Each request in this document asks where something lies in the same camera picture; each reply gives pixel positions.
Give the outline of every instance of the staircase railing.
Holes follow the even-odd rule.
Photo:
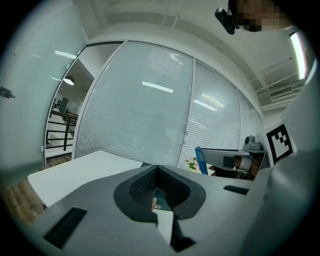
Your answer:
[[[63,145],[58,145],[58,146],[46,146],[46,149],[54,149],[54,148],[61,148],[63,147],[63,151],[67,150],[68,146],[72,146],[72,144],[67,144],[68,140],[73,140],[74,138],[68,138],[68,133],[73,133],[73,131],[69,130],[69,127],[75,127],[78,116],[76,114],[70,115],[70,114],[65,114],[65,113],[60,113],[55,110],[51,110],[50,116],[51,115],[56,115],[62,117],[66,123],[61,123],[61,122],[54,122],[54,121],[48,121],[50,124],[56,124],[56,125],[62,125],[65,126],[65,130],[46,130],[46,135],[45,135],[45,142],[46,145],[48,144],[49,141],[62,141],[63,140]],[[48,138],[49,133],[64,133],[64,138]]]

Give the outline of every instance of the desk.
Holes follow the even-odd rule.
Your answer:
[[[28,181],[45,206],[50,207],[80,186],[103,177],[139,168],[142,162],[97,151],[38,171]]]

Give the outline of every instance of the fluorescent light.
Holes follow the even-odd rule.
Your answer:
[[[77,58],[76,55],[72,55],[72,54],[69,54],[69,53],[66,53],[66,52],[63,52],[63,51],[55,50],[54,52],[55,52],[55,54],[58,54],[58,55],[61,55],[61,56],[64,56],[64,57],[68,57],[70,59],[74,59],[75,60]]]
[[[201,105],[201,106],[203,106],[203,107],[205,107],[205,108],[207,108],[207,109],[210,109],[210,110],[212,110],[212,111],[217,111],[217,109],[216,108],[214,108],[214,107],[212,107],[212,106],[209,106],[209,105],[207,105],[207,104],[205,104],[205,103],[202,103],[201,101],[199,101],[199,100],[194,100],[193,101],[194,103],[197,103],[197,104],[199,104],[199,105]]]
[[[150,83],[150,82],[142,81],[142,84],[143,84],[144,86],[153,87],[153,88],[156,88],[156,89],[159,89],[159,90],[162,90],[162,91],[166,91],[166,92],[171,93],[171,94],[172,94],[173,91],[174,91],[174,90],[172,90],[172,89],[169,89],[169,88],[166,88],[166,87],[163,87],[163,86],[154,84],[154,83]]]
[[[68,85],[71,85],[73,86],[74,85],[74,82],[72,82],[70,79],[63,79],[63,81],[65,81]]]
[[[293,43],[296,60],[298,62],[299,79],[304,79],[306,77],[306,61],[305,61],[305,55],[303,52],[302,44],[300,42],[300,39],[297,33],[294,33],[293,35],[291,35],[290,38]]]

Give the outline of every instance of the black slot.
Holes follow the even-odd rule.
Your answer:
[[[73,207],[48,234],[44,236],[44,239],[61,249],[86,213],[86,210]]]
[[[235,157],[234,156],[224,156],[223,157],[223,166],[228,168],[233,168],[235,166]]]
[[[173,247],[173,249],[175,249],[176,252],[180,252],[194,244],[195,244],[195,241],[193,241],[189,237],[185,237],[182,234],[181,228],[178,223],[178,218],[176,215],[174,215],[170,246]]]
[[[241,194],[241,195],[246,195],[248,193],[248,191],[249,191],[249,189],[247,189],[247,188],[231,186],[231,185],[225,186],[223,189],[231,191],[231,192],[234,192],[234,193],[238,193],[238,194]]]

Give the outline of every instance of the glass partition wall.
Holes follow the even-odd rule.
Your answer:
[[[75,158],[103,150],[187,169],[196,147],[237,150],[262,131],[234,85],[181,52],[129,41],[105,65],[79,117]]]

